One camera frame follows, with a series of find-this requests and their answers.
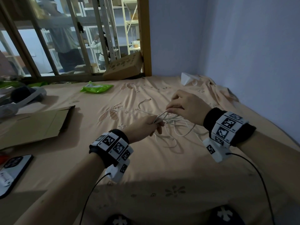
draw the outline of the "blue wall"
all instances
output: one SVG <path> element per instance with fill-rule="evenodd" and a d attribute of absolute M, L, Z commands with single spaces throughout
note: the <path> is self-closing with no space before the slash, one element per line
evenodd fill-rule
<path fill-rule="evenodd" d="M 153 75 L 196 74 L 207 0 L 149 0 Z"/>
<path fill-rule="evenodd" d="M 300 143 L 299 6 L 300 0 L 209 0 L 198 73 Z"/>

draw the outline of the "white cable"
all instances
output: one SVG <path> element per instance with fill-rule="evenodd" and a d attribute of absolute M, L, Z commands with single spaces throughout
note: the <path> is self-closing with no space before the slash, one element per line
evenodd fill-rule
<path fill-rule="evenodd" d="M 149 112 L 147 112 L 147 111 L 144 111 L 144 110 L 142 110 L 142 109 L 140 108 L 140 105 L 141 105 L 143 102 L 148 102 L 148 101 L 150 101 L 150 100 L 151 100 L 151 99 L 145 99 L 144 101 L 140 102 L 140 103 L 137 105 L 137 108 L 138 108 L 139 111 L 142 111 L 142 112 L 144 112 L 144 113 L 147 113 L 147 114 L 150 114 L 150 115 L 155 115 L 155 114 L 149 113 Z M 188 122 L 190 122 L 190 121 L 184 119 L 183 117 L 181 117 L 181 116 L 179 116 L 179 115 L 174 115 L 173 117 L 168 117 L 168 118 L 167 118 L 168 114 L 169 114 L 169 113 L 168 113 L 167 111 L 164 111 L 163 113 L 161 113 L 160 115 L 158 115 L 158 116 L 155 118 L 155 120 L 153 121 L 153 123 L 156 124 L 156 123 L 159 123 L 159 122 L 161 122 L 161 121 L 164 121 L 166 124 L 173 125 L 173 126 L 174 126 L 174 132 L 175 132 L 175 134 L 176 134 L 177 136 L 181 136 L 181 137 L 184 137 L 184 136 L 188 135 L 191 131 L 193 131 L 193 132 L 195 133 L 195 135 L 197 136 L 197 138 L 202 142 L 202 140 L 201 140 L 200 137 L 198 136 L 198 134 L 200 134 L 200 133 L 198 133 L 197 131 L 194 130 L 194 127 L 196 126 L 196 124 L 193 124 L 193 127 L 191 128 L 191 127 L 188 125 Z M 185 125 L 178 125 L 178 124 L 176 124 L 177 121 L 178 121 L 178 122 L 179 122 L 179 121 L 183 121 L 183 122 L 185 122 Z M 180 126 L 186 126 L 186 127 L 189 128 L 190 130 L 189 130 L 186 134 L 180 135 L 180 134 L 176 131 L 176 127 L 180 127 Z M 168 134 L 167 136 L 157 135 L 156 133 L 154 133 L 154 134 L 155 134 L 155 140 L 156 140 L 156 142 L 157 142 L 157 137 L 160 137 L 160 138 L 169 138 L 169 139 L 171 139 L 171 140 L 175 140 L 175 143 L 176 143 L 175 146 L 172 146 L 172 147 L 170 147 L 170 148 L 176 147 L 176 146 L 177 146 L 177 140 L 176 140 L 176 139 L 168 132 L 166 125 L 165 125 L 165 129 L 166 129 L 166 132 L 167 132 L 167 134 Z"/>

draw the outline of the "hand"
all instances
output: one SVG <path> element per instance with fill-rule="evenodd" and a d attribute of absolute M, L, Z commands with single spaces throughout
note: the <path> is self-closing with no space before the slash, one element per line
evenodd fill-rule
<path fill-rule="evenodd" d="M 197 95 L 178 90 L 166 107 L 167 112 L 177 114 L 190 122 L 202 125 L 211 107 Z"/>
<path fill-rule="evenodd" d="M 153 124 L 156 119 L 156 115 L 141 117 L 131 125 L 122 129 L 122 132 L 128 137 L 129 143 L 135 143 L 143 140 L 147 136 L 152 136 L 157 130 L 159 134 L 162 134 L 161 127 L 165 125 L 163 121 Z"/>

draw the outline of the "black ear cushion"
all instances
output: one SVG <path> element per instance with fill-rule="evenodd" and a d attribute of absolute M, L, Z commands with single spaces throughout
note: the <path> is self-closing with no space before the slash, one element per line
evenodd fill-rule
<path fill-rule="evenodd" d="M 35 89 L 31 88 L 31 87 L 27 87 L 27 86 L 18 87 L 11 92 L 10 99 L 14 103 L 18 103 L 18 102 L 21 102 L 22 100 L 26 99 L 28 96 L 30 96 L 34 92 L 35 92 Z M 38 96 L 34 100 L 39 101 L 41 99 L 42 99 L 42 97 Z"/>

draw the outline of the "forearm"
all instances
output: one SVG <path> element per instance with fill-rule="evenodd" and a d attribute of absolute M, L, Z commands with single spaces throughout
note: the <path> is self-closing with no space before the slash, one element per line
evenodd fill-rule
<path fill-rule="evenodd" d="M 258 131 L 237 147 L 300 203 L 300 152 Z"/>
<path fill-rule="evenodd" d="M 15 225 L 73 224 L 103 170 L 101 158 L 89 154 L 44 193 Z"/>

